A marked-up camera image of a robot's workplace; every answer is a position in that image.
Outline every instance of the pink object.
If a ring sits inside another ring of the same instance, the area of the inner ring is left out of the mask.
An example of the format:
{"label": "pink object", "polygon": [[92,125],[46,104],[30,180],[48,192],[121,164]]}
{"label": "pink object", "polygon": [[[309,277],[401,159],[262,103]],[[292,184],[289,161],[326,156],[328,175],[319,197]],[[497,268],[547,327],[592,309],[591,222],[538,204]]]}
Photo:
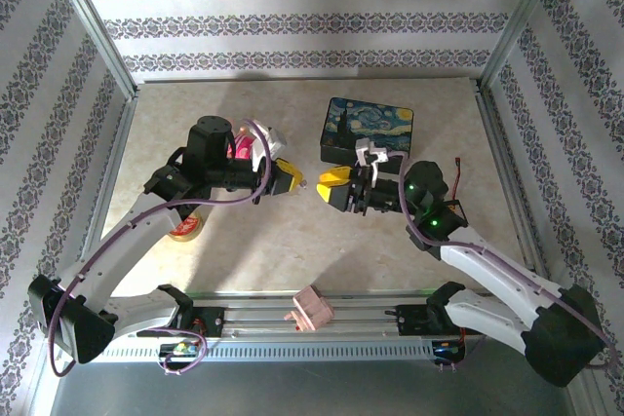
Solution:
{"label": "pink object", "polygon": [[313,285],[306,286],[298,292],[292,301],[297,310],[290,311],[284,320],[294,319],[301,331],[318,330],[333,319],[333,307]]}
{"label": "pink object", "polygon": [[[254,145],[255,138],[247,133],[239,133],[234,138],[236,143],[236,156],[240,160],[248,160],[252,156],[252,146]],[[231,157],[232,149],[227,150],[227,156]]]}

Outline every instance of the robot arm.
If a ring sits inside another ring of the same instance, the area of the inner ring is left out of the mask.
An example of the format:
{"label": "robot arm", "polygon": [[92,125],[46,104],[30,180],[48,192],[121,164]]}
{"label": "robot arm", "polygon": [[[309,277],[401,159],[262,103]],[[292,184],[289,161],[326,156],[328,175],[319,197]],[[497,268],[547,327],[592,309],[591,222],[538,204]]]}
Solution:
{"label": "robot arm", "polygon": [[[322,174],[317,185],[321,197],[341,211],[401,212],[399,182],[378,178],[377,164],[391,156],[380,158],[379,150],[358,141],[358,166]],[[564,289],[498,252],[468,225],[459,201],[444,200],[448,190],[438,165],[412,165],[404,183],[405,202],[420,236],[408,227],[409,236],[419,249],[469,275],[495,297],[480,296],[463,284],[445,284],[427,301],[430,320],[439,329],[471,328],[505,343],[525,355],[545,380],[567,385],[605,342],[558,302],[600,330],[592,295],[578,285]]]}
{"label": "robot arm", "polygon": [[[271,139],[270,132],[262,134]],[[286,193],[301,182],[301,172],[276,155],[273,155],[275,161],[267,161],[264,153],[256,150],[252,160],[228,159],[227,151],[230,147],[235,149],[234,141],[229,122],[215,116],[201,118],[191,128],[186,147],[177,149],[169,161],[154,172],[145,183],[144,193],[83,261],[63,272],[60,280],[39,275],[31,283],[28,288],[30,305],[46,334],[59,301],[71,290],[61,306],[54,335],[55,343],[75,361],[89,362],[113,339],[146,328],[166,326],[190,330],[194,319],[193,301],[173,286],[161,285],[142,296],[110,296],[143,255],[192,213],[196,208],[192,200],[208,200],[214,188],[249,189],[253,194],[259,193],[253,199],[257,204],[261,195]],[[279,142],[272,143],[280,149],[285,145],[281,136]],[[270,165],[270,175],[261,189],[266,165]],[[156,210],[171,202],[175,202],[171,208]],[[151,214],[134,223],[139,215],[148,211]],[[122,235],[130,231],[129,228],[132,234]],[[92,259],[96,252],[100,254],[98,262],[88,272],[83,272],[85,261]],[[76,278],[80,281],[72,288],[70,285]]]}

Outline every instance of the white wall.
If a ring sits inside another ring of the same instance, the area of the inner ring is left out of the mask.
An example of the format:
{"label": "white wall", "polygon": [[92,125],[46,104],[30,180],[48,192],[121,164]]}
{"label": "white wall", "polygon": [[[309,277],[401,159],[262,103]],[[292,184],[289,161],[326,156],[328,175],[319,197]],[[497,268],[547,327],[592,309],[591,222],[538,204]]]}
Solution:
{"label": "white wall", "polygon": [[[554,280],[594,295],[622,352],[624,0],[540,0],[492,86]],[[624,414],[622,369],[596,371]]]}
{"label": "white wall", "polygon": [[44,342],[26,290],[76,261],[123,95],[69,0],[0,0],[0,415],[22,414]]}
{"label": "white wall", "polygon": [[93,0],[138,81],[478,77],[518,0]]}

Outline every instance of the marble surface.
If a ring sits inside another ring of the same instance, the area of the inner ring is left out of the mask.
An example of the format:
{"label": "marble surface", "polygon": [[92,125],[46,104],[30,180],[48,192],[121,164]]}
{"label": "marble surface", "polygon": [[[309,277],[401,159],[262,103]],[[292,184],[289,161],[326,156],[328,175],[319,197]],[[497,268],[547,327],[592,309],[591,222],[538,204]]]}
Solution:
{"label": "marble surface", "polygon": [[201,208],[202,233],[189,243],[168,237],[120,283],[116,295],[173,284],[188,292],[323,291],[435,288],[446,281],[477,286],[461,272],[415,248],[401,214],[342,213],[316,192],[319,139],[330,98],[343,96],[414,110],[411,156],[436,161],[457,191],[471,224],[492,244],[521,260],[511,217],[468,79],[301,80],[148,84],[136,115],[106,220],[108,231],[142,191],[152,172],[186,142],[204,115],[251,117],[281,130],[284,158],[298,166],[307,189],[259,206]]}

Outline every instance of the starry night box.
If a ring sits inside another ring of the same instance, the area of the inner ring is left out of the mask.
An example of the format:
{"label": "starry night box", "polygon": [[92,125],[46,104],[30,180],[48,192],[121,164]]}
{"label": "starry night box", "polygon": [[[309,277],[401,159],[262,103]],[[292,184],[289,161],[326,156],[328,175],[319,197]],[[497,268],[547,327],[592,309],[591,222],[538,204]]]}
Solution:
{"label": "starry night box", "polygon": [[[323,133],[321,161],[352,166],[357,160],[355,142],[370,138],[378,148],[410,153],[413,111],[344,97],[330,100]],[[399,173],[401,158],[379,165],[383,172]]]}

